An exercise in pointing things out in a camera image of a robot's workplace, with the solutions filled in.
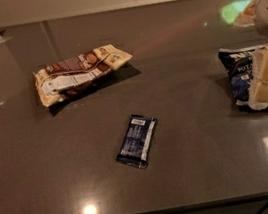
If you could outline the blue salt vinegar chip bag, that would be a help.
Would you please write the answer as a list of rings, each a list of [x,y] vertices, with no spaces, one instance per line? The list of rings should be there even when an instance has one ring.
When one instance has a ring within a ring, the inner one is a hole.
[[[253,79],[253,56],[264,45],[247,46],[241,49],[220,49],[218,59],[228,72],[230,89],[237,106],[246,106],[249,101],[249,88]]]

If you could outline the blue rxbar blueberry wrapper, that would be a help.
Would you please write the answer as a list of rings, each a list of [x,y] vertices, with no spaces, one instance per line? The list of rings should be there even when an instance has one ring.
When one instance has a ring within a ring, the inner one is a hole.
[[[148,151],[157,122],[154,117],[132,115],[116,161],[135,168],[146,169],[149,161]]]

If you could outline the brown chip bag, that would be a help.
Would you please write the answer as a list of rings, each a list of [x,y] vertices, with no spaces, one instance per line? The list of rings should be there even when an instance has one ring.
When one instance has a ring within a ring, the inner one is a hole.
[[[40,69],[34,80],[42,105],[48,108],[79,96],[131,58],[130,53],[107,44]]]

